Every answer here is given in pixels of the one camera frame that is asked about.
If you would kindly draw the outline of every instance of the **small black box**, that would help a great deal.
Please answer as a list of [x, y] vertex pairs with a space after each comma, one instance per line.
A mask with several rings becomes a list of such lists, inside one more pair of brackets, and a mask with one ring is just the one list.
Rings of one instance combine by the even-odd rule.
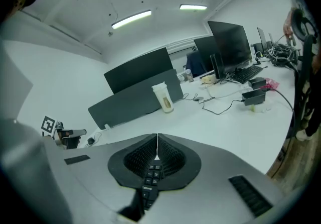
[[259, 104], [265, 101], [265, 92], [263, 92], [261, 89], [257, 89], [251, 92], [243, 93], [242, 99], [245, 100], [244, 104], [246, 106]]
[[266, 80], [262, 77], [257, 77], [249, 80], [249, 86], [254, 90], [266, 85]]

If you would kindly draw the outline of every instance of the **white desk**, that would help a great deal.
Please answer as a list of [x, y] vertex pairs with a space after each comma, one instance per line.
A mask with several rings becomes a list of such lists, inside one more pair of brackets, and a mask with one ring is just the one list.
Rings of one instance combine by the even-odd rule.
[[[263, 69], [257, 76], [267, 77], [279, 82], [278, 90], [294, 103], [294, 75], [286, 68], [277, 68], [263, 63]], [[181, 84], [183, 93], [193, 98], [197, 93], [208, 99], [206, 90], [201, 90], [198, 78], [194, 82]], [[216, 84], [208, 88], [211, 96], [221, 97], [241, 90], [240, 84]], [[241, 100], [241, 93], [205, 103], [205, 108], [220, 113], [228, 108], [234, 99]], [[166, 114], [162, 109], [128, 123], [102, 131], [95, 146], [114, 143], [142, 134], [165, 133], [220, 147], [230, 151], [261, 171], [266, 173], [277, 157], [288, 132], [292, 111], [287, 102], [276, 92], [269, 91], [266, 97], [272, 102], [272, 109], [266, 113], [254, 113], [241, 102], [234, 102], [225, 113], [217, 116], [202, 109], [203, 104], [181, 100], [174, 103], [174, 111]], [[97, 129], [91, 136], [100, 132]]]

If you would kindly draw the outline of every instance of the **bottle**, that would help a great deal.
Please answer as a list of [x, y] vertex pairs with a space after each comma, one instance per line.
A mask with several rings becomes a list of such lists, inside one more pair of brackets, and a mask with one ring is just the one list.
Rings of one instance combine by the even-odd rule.
[[167, 114], [171, 113], [174, 110], [174, 106], [165, 82], [153, 85], [152, 90], [162, 106], [163, 111]]
[[189, 80], [189, 82], [193, 82], [194, 81], [193, 75], [192, 75], [192, 72], [191, 72], [190, 69], [186, 70], [186, 76], [187, 76], [187, 79]]

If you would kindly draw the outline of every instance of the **fluorescent light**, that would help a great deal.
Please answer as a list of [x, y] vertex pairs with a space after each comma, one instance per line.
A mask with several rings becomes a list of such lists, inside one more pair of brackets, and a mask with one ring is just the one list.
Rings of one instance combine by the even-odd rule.
[[207, 6], [200, 5], [181, 5], [181, 10], [206, 10]]
[[113, 29], [118, 29], [120, 28], [121, 26], [124, 26], [130, 22], [133, 22], [133, 21], [136, 21], [136, 20], [139, 20], [141, 18], [144, 18], [144, 17], [147, 17], [147, 16], [150, 16], [151, 15], [151, 10], [148, 10], [148, 11], [145, 11], [145, 12], [142, 12], [142, 13], [139, 13], [139, 14], [135, 14], [133, 16], [130, 16], [124, 20], [121, 20], [119, 22], [116, 22], [114, 24], [112, 24], [112, 28]]

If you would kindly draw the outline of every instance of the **wooden floor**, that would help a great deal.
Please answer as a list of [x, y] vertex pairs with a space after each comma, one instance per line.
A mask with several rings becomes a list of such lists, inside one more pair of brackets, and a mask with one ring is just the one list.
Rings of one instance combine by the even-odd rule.
[[290, 144], [283, 163], [280, 165], [280, 161], [275, 160], [267, 172], [267, 176], [272, 177], [273, 182], [283, 190], [285, 195], [306, 184], [313, 175], [321, 159], [321, 129], [310, 141], [287, 139], [284, 148], [287, 148], [288, 143]]

